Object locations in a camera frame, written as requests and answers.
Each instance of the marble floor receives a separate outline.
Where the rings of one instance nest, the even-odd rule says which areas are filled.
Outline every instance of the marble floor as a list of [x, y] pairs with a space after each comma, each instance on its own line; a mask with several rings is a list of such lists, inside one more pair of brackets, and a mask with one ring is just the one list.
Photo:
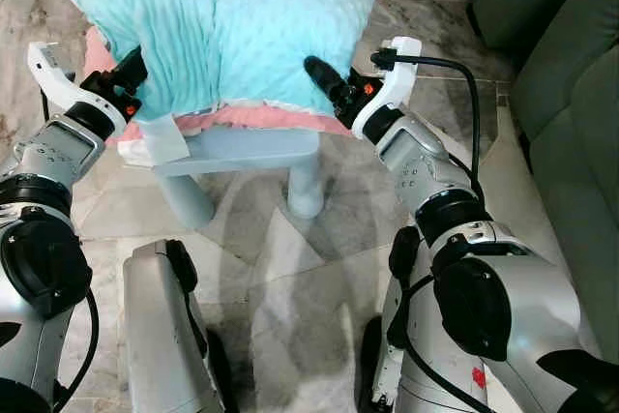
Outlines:
[[[376, 0], [355, 66], [371, 72], [368, 54], [394, 35], [419, 38], [426, 55], [462, 61], [477, 77], [483, 153], [496, 159], [497, 104], [507, 99], [513, 68], [475, 37], [465, 6], [462, 0]], [[43, 122], [39, 90], [25, 66], [28, 42], [62, 43], [80, 70], [87, 27], [69, 0], [0, 0], [0, 156]], [[409, 109], [462, 147], [470, 144], [461, 76], [420, 67]], [[517, 153], [513, 141], [507, 147]], [[199, 179], [218, 209], [207, 227], [191, 231], [175, 219], [152, 173], [123, 166], [107, 150], [74, 190], [72, 215], [94, 270], [102, 331], [95, 362], [65, 411], [131, 411], [122, 262], [136, 246], [159, 238], [181, 239], [192, 254], [201, 277], [197, 299], [224, 341], [243, 411], [355, 411], [359, 342], [365, 323], [380, 312], [391, 241], [407, 213], [367, 144], [325, 134], [321, 163], [325, 208], [313, 221], [287, 211], [285, 171], [223, 173]], [[519, 173], [528, 176], [525, 168]], [[514, 223], [532, 224], [520, 217]], [[61, 363], [65, 382], [83, 359], [88, 324], [79, 305]], [[489, 386], [500, 396], [498, 382]], [[500, 411], [517, 411], [509, 401], [497, 403]]]

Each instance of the pink fabric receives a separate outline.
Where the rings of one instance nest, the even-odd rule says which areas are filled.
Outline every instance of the pink fabric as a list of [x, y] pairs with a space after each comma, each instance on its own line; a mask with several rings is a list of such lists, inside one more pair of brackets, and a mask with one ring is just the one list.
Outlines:
[[[116, 66], [111, 54], [105, 48], [97, 29], [93, 26], [86, 32], [86, 59], [84, 74], [93, 71], [111, 70]], [[302, 128], [316, 130], [322, 133], [350, 135], [342, 123], [329, 116], [317, 116], [304, 112], [288, 111], [263, 104], [259, 107], [225, 106], [208, 115], [185, 115], [175, 118], [181, 132], [190, 133], [196, 130], [206, 130], [215, 125], [231, 126], [233, 128]], [[130, 122], [125, 133], [108, 143], [122, 140], [140, 139], [142, 134], [139, 126]]]

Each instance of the plastic stool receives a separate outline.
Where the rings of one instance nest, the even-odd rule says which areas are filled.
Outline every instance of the plastic stool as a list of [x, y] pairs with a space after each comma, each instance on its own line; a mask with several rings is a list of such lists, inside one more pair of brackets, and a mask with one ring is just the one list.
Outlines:
[[318, 133], [215, 127], [186, 141], [189, 157], [153, 167], [163, 196], [184, 226], [203, 227], [215, 214], [213, 201], [193, 174], [288, 167], [290, 211], [310, 219], [322, 210]]

